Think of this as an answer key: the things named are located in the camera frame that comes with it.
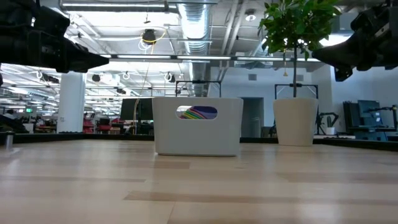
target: wooden floor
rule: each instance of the wooden floor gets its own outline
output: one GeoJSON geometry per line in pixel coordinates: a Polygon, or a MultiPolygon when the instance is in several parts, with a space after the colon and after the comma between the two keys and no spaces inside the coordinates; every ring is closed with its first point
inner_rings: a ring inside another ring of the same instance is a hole
{"type": "Polygon", "coordinates": [[[398,154],[242,144],[168,157],[153,142],[16,145],[0,157],[0,224],[396,224],[398,154]]]}

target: white column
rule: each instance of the white column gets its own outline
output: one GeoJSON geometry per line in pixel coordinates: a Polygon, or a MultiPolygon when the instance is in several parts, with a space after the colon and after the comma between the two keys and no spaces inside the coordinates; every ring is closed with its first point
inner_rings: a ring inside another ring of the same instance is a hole
{"type": "Polygon", "coordinates": [[[86,74],[62,74],[57,132],[82,132],[85,110],[86,74]]]}

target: tree trunk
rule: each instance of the tree trunk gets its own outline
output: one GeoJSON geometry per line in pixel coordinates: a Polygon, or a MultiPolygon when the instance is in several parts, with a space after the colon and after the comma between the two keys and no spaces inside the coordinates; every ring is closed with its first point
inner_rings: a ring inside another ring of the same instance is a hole
{"type": "Polygon", "coordinates": [[[293,60],[293,97],[297,97],[297,47],[294,47],[293,60]]]}

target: white plastic basket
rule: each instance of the white plastic basket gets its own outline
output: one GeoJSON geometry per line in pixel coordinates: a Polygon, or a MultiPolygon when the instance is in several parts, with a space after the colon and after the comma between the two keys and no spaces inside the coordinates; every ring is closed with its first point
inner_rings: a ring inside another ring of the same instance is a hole
{"type": "Polygon", "coordinates": [[[236,156],[243,113],[240,98],[153,99],[155,150],[158,154],[181,156],[236,156]],[[212,106],[215,119],[181,119],[179,106],[212,106]]]}

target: doorway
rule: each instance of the doorway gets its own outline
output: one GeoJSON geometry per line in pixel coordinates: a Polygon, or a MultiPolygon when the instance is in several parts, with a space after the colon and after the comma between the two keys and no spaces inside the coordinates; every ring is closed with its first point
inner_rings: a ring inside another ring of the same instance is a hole
{"type": "Polygon", "coordinates": [[[261,127],[264,125],[264,99],[263,98],[242,98],[243,114],[241,137],[261,137],[261,127]]]}

